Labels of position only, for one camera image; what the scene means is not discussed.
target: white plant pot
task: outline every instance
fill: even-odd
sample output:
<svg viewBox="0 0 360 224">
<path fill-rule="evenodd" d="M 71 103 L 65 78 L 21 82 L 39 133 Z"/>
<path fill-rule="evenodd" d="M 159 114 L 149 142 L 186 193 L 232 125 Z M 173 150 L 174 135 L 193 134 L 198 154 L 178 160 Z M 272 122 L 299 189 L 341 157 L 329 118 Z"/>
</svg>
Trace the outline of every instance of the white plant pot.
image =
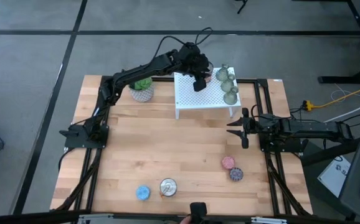
<svg viewBox="0 0 360 224">
<path fill-rule="evenodd" d="M 146 90 L 133 90 L 130 88 L 130 94 L 136 101 L 147 102 L 154 96 L 154 84 Z"/>
</svg>

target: wooden table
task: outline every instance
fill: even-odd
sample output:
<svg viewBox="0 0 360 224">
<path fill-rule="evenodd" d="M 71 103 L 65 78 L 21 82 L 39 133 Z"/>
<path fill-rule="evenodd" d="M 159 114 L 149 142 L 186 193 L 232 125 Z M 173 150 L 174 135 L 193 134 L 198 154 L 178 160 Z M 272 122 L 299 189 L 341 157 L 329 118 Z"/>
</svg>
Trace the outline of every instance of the wooden table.
<svg viewBox="0 0 360 224">
<path fill-rule="evenodd" d="M 85 76 L 74 122 L 92 114 L 101 78 Z M 242 149 L 240 139 L 225 131 L 229 129 L 227 123 L 240 117 L 240 111 L 232 120 L 228 109 L 182 111 L 175 120 L 174 83 L 154 84 L 154 96 L 148 103 L 135 101 L 125 88 L 110 110 L 109 139 L 102 152 L 92 210 L 184 215 L 190 212 L 191 202 L 205 202 L 209 215 L 273 215 L 267 168 L 257 135 L 249 135 L 250 147 Z M 268 80 L 268 85 L 274 113 L 289 116 L 282 81 Z M 251 108 L 256 102 L 253 85 L 239 83 L 239 88 L 242 106 Z M 84 155 L 85 149 L 75 149 L 62 161 L 51 208 L 64 202 L 77 185 Z M 231 181 L 222 168 L 224 156 L 233 156 L 236 166 L 243 170 L 240 182 Z M 282 159 L 288 187 L 311 212 L 299 159 L 289 153 L 283 153 Z M 178 191 L 173 197 L 161 198 L 159 184 L 167 177 L 176 180 Z M 136 198 L 140 185 L 151 189 L 147 201 Z M 87 192 L 86 186 L 81 208 L 85 208 Z M 277 195 L 283 212 L 279 188 Z"/>
</svg>

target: blue ball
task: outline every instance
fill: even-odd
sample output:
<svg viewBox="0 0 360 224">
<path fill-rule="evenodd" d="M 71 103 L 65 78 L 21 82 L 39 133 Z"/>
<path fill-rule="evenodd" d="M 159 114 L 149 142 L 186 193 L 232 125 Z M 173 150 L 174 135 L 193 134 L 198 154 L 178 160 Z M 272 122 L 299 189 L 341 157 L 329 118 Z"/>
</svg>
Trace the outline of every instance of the blue ball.
<svg viewBox="0 0 360 224">
<path fill-rule="evenodd" d="M 149 198 L 151 191 L 145 185 L 141 185 L 136 190 L 136 196 L 138 200 L 147 200 Z"/>
</svg>

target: potted succulent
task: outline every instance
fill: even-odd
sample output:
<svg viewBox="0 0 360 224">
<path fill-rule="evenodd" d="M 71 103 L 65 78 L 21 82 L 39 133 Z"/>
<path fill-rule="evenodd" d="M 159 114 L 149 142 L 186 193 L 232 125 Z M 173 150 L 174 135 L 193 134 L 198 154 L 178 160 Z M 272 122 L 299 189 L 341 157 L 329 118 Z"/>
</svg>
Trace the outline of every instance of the potted succulent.
<svg viewBox="0 0 360 224">
<path fill-rule="evenodd" d="M 129 85 L 133 99 L 139 102 L 147 102 L 154 95 L 153 79 L 151 77 L 134 82 Z"/>
</svg>

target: person's hand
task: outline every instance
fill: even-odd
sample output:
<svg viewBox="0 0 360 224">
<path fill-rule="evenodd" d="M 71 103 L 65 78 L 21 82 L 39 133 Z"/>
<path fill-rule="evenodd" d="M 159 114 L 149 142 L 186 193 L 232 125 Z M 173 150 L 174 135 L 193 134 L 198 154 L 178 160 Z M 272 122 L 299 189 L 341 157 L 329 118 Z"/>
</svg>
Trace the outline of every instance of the person's hand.
<svg viewBox="0 0 360 224">
<path fill-rule="evenodd" d="M 180 224 L 190 224 L 190 223 L 191 223 L 191 216 L 187 216 L 180 222 Z"/>
</svg>

